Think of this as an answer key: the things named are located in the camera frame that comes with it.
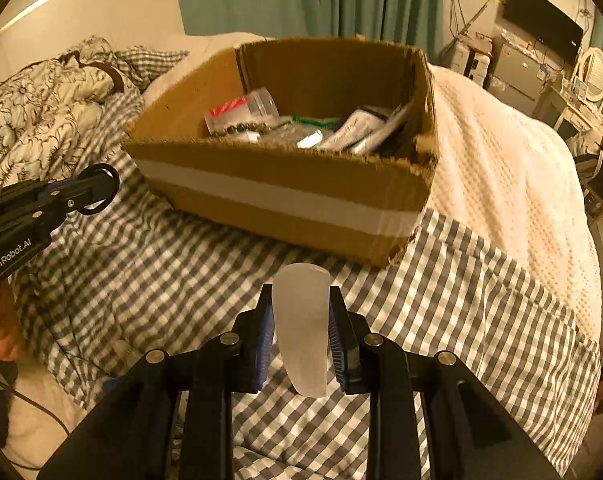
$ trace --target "white desk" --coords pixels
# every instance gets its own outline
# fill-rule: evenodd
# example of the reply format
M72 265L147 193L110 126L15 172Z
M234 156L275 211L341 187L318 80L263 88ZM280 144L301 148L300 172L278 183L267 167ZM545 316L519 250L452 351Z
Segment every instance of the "white desk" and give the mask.
M562 122L567 121L578 132L600 129L603 133L603 124L578 110L555 85L543 91L533 110L533 118L551 126L556 132Z

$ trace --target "television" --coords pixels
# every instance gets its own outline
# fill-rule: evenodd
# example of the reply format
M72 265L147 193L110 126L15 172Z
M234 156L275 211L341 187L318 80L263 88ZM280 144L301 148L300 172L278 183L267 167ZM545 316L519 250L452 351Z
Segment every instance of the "television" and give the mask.
M584 30L548 0L506 0L504 19L574 63Z

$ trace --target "cardboard box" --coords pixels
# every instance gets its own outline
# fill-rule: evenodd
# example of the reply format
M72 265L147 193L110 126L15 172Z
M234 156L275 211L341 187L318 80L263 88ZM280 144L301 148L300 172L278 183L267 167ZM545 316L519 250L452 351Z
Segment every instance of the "cardboard box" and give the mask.
M387 155L263 146L209 137L203 114L267 88L281 115L336 117L414 97ZM219 52L128 129L125 149L153 192L184 211L289 243L386 267L403 254L437 163L435 102L416 48L290 38Z

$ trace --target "white tape stripe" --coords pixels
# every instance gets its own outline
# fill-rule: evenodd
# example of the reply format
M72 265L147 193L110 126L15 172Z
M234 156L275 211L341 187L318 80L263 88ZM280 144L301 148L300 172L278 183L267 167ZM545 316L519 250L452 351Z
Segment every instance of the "white tape stripe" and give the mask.
M378 209L329 196L155 160L136 159L135 163L141 173L150 180L370 235L408 237L419 216L418 212Z

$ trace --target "white packet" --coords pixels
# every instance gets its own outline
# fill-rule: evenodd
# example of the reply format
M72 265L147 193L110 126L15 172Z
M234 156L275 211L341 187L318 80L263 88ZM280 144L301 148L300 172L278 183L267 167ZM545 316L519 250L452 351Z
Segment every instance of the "white packet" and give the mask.
M397 108L392 112L388 121L386 121L383 126L369 134L367 137L361 139L357 144L351 147L349 151L356 155L364 155L365 153L370 153L375 150L384 140L388 139L399 126L408 121L408 116L414 104L415 100L411 99L407 105Z
M338 152L363 139L363 137L370 135L373 131L383 126L384 122L384 119L374 113L357 108L357 110L350 114L341 128L317 147L320 150Z

